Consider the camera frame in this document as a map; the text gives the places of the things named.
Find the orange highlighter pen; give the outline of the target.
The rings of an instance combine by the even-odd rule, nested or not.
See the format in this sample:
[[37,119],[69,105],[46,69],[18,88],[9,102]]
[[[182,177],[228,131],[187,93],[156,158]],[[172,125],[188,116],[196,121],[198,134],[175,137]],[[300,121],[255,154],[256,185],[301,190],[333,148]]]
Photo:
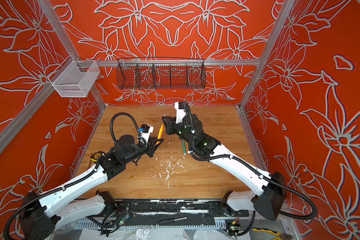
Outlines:
[[164,131],[164,125],[162,124],[161,127],[160,127],[160,130],[159,130],[159,133],[158,133],[158,139],[162,138],[163,131]]

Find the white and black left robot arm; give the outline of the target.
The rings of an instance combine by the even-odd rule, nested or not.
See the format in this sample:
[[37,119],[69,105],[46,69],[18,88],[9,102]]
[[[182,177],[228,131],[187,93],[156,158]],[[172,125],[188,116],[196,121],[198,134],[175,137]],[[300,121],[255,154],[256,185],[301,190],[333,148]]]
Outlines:
[[95,153],[96,162],[86,172],[47,192],[27,194],[13,214],[20,222],[25,239],[44,240],[64,225],[103,212],[114,203],[108,192],[77,203],[73,201],[123,172],[128,163],[137,163],[144,155],[152,158],[163,141],[144,134],[142,141],[135,144],[133,136],[123,135],[107,153]]

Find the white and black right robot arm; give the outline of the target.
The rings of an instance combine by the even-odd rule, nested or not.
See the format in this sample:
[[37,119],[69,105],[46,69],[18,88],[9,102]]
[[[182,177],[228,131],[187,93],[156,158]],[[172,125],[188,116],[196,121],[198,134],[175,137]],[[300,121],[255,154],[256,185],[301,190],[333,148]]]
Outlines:
[[[206,134],[196,115],[185,116],[182,121],[175,117],[163,116],[167,135],[177,135],[189,145],[189,153],[200,162],[210,162],[226,170],[243,182],[250,191],[229,191],[223,198],[223,205],[229,210],[256,211],[269,221],[275,221],[281,212],[286,191],[278,184],[284,182],[281,174],[270,174],[239,158],[220,141]],[[269,183],[266,178],[276,181]]]

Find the yellow black tape measure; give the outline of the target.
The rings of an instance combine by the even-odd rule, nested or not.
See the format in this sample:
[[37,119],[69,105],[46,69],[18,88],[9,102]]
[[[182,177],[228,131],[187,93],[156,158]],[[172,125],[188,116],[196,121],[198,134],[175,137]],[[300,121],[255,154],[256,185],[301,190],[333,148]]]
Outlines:
[[98,161],[98,159],[101,158],[101,157],[104,156],[104,155],[105,155],[104,152],[99,151],[99,152],[97,152],[97,153],[94,153],[94,154],[90,157],[90,159],[91,159],[92,162],[96,163],[96,162]]

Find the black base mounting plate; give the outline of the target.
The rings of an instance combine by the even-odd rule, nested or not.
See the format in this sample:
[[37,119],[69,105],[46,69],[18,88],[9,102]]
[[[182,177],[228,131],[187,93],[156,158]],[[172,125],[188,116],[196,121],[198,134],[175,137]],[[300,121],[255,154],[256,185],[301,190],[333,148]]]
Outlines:
[[234,220],[247,223],[251,212],[235,212],[213,199],[120,199],[116,200],[121,217],[127,213],[127,227],[225,229]]

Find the clear plastic bin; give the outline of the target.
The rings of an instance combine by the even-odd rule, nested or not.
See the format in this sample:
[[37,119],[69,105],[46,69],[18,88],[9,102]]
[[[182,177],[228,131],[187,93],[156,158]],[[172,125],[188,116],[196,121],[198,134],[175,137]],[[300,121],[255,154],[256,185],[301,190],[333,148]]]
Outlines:
[[55,71],[48,81],[63,98],[85,98],[99,75],[96,61],[71,60]]

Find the yellow handled pliers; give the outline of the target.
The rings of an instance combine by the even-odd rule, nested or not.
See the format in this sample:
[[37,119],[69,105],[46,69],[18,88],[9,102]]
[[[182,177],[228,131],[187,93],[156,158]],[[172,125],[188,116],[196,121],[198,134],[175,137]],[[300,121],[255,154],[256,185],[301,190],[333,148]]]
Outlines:
[[281,233],[278,231],[273,231],[270,229],[262,228],[252,228],[254,233],[262,233],[263,235],[267,234],[268,237],[271,237],[271,240],[293,240],[294,237],[289,234]]

